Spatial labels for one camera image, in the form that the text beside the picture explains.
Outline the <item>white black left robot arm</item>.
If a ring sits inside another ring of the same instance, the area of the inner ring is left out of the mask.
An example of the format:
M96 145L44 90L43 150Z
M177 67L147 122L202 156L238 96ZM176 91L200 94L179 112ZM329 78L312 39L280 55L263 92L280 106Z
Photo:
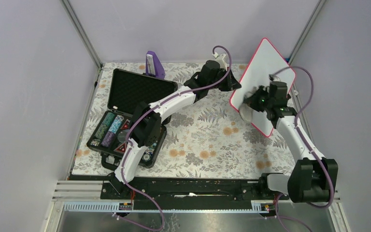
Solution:
M231 64L208 60L174 93L156 102L139 103L125 137L126 151L111 180L112 193L120 199L129 196L129 182L135 177L143 153L160 135L161 124L166 118L206 97L211 89L232 91L238 88Z

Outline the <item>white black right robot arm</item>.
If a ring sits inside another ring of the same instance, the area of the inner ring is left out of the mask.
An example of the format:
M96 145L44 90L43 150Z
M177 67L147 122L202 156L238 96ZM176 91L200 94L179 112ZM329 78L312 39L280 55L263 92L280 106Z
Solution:
M290 175L263 174L257 191L264 199L282 193L294 203L327 208L334 199L339 166L336 160L327 159L304 132L299 114L287 105L287 92L285 82L272 81L267 87L258 86L246 93L239 107L246 121L253 121L259 113L265 114L266 121L280 133L296 161Z

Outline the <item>pink framed whiteboard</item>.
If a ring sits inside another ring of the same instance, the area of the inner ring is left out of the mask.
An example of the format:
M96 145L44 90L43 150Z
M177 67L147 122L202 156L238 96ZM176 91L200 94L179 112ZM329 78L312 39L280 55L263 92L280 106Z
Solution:
M296 72L289 67L286 60L268 38L263 38L239 80L242 87L235 90L229 99L230 106L239 111L244 96L255 87L268 86L270 82L269 75L276 73L282 68L286 68L286 70L276 76L282 82L285 82L288 90L290 90L296 79Z

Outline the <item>grey round scrubber pad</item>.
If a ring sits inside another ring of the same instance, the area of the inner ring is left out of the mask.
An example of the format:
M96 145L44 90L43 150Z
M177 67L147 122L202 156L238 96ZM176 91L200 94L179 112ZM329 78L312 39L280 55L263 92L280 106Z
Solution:
M250 98L253 96L253 92L247 92L245 93L244 97L243 97L243 101L239 107L239 114L241 116L241 118L246 121L246 122L252 122L252 118L253 118L253 111L254 109L252 109L250 107Z

